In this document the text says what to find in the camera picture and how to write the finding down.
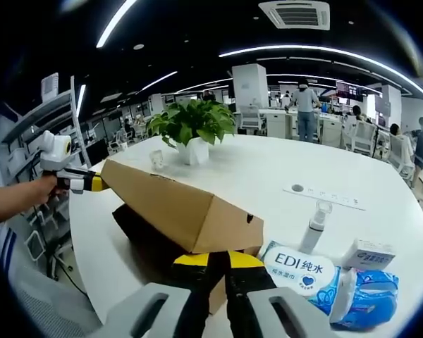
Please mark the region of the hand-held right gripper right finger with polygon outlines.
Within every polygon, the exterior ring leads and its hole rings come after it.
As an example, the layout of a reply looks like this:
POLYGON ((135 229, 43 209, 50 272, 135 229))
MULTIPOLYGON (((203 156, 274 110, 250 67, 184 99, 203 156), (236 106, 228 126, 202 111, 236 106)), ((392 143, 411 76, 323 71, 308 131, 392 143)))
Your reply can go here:
POLYGON ((327 316, 288 287, 277 287, 263 262, 230 251, 227 317, 234 337, 336 337, 327 316))

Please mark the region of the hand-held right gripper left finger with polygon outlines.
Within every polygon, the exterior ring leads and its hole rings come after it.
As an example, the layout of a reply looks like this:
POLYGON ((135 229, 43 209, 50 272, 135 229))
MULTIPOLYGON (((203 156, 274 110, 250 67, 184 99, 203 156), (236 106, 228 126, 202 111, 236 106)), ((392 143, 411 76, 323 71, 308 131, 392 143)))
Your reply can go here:
POLYGON ((209 298, 222 280, 224 253, 187 254, 161 283, 150 282, 115 305, 91 337, 201 337, 209 298))

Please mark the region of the person's left hand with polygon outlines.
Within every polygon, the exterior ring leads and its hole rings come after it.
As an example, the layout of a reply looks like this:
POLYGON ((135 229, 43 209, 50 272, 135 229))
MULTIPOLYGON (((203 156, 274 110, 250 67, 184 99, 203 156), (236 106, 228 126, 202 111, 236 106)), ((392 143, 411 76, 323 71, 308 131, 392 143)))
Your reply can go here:
POLYGON ((34 181, 37 190, 36 204, 45 204, 53 195, 67 195, 68 191, 57 184, 58 178, 55 175, 43 175, 34 181))

